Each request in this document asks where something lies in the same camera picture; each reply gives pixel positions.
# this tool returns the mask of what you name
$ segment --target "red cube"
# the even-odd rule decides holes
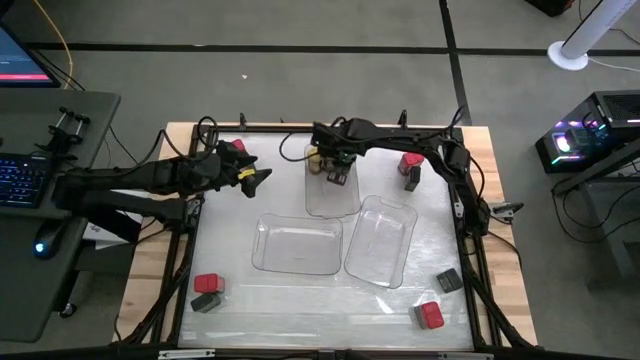
[[[418,318],[418,323],[423,329],[437,329],[444,326],[444,319],[440,307],[435,301],[428,302],[413,308]]]
[[[402,175],[407,176],[411,167],[420,166],[422,165],[422,162],[424,162],[424,156],[420,154],[404,153],[402,155],[402,159],[400,159],[400,164],[398,164],[398,170]]]
[[[224,278],[218,274],[197,275],[193,279],[193,288],[200,294],[224,292]]]
[[[240,150],[241,152],[247,151],[247,148],[244,147],[244,143],[240,139],[233,140],[231,144],[233,144],[233,146],[235,146],[236,149]]]

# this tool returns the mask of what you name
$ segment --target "keyboard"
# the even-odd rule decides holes
[[[51,165],[51,158],[45,156],[0,153],[0,206],[40,206]]]

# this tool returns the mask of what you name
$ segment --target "floor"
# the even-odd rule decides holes
[[[543,173],[533,150],[533,143],[592,91],[640,88],[637,73],[593,63],[566,72],[544,57],[550,43],[565,39],[579,23],[577,1],[557,18],[522,0],[41,2],[68,42],[129,44],[110,51],[100,45],[73,51],[74,77],[87,89],[122,95],[113,126],[138,158],[151,145],[149,134],[166,122],[203,115],[223,121],[243,112],[250,121],[270,122],[345,115],[385,123],[407,109],[410,123],[444,125],[460,103],[468,103],[471,123],[491,129],[506,198],[526,204],[514,233],[539,343],[556,351],[640,357],[640,296],[587,291],[591,256],[602,249],[562,234],[549,196],[558,178]],[[583,14],[596,2],[583,0]],[[448,4],[455,39],[444,31],[439,3]],[[636,4],[616,26],[640,38],[640,23],[634,21],[639,16]],[[18,2],[5,22],[24,41],[57,42],[30,1]],[[185,44],[205,46],[180,46]],[[206,45],[327,48],[324,53],[293,48],[257,52],[256,47],[221,52],[224,47]],[[360,53],[338,53],[345,48],[335,46]],[[399,50],[362,53],[362,46]],[[447,46],[541,51],[537,56],[438,52]],[[431,50],[415,54],[415,48]],[[608,32],[594,48],[640,50],[617,31]],[[64,52],[46,54],[66,68]],[[598,59],[640,68],[639,57]],[[112,164],[129,165],[110,143]],[[97,165],[107,161],[105,147]],[[36,344],[0,343],[0,351],[108,343],[124,281],[113,276],[87,280],[81,286],[84,311],[66,321],[52,320]]]

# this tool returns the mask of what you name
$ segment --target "red object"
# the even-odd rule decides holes
[[[231,142],[233,146],[235,146],[238,150],[246,152],[247,149],[244,147],[244,143],[240,139],[235,139]]]
[[[420,154],[404,153],[402,155],[402,159],[400,160],[400,164],[398,164],[398,170],[400,170],[400,173],[402,175],[407,176],[411,167],[420,166],[423,161],[424,156]]]
[[[437,329],[444,326],[444,319],[437,302],[431,301],[416,306],[414,310],[421,328]]]
[[[202,274],[193,279],[193,288],[200,294],[224,292],[224,278],[218,274]]]
[[[49,77],[38,74],[0,74],[0,80],[49,80]]]

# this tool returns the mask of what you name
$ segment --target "clear plastic container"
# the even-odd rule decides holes
[[[378,286],[395,289],[402,285],[417,220],[418,213],[410,206],[368,196],[351,238],[346,272]]]
[[[265,214],[258,220],[251,262],[256,269],[333,275],[342,264],[342,223]]]
[[[307,212],[311,216],[323,218],[341,218],[360,211],[360,190],[358,189],[358,171],[351,166],[347,182],[340,186],[327,181],[327,172],[312,174],[309,162],[304,162],[304,183]]]

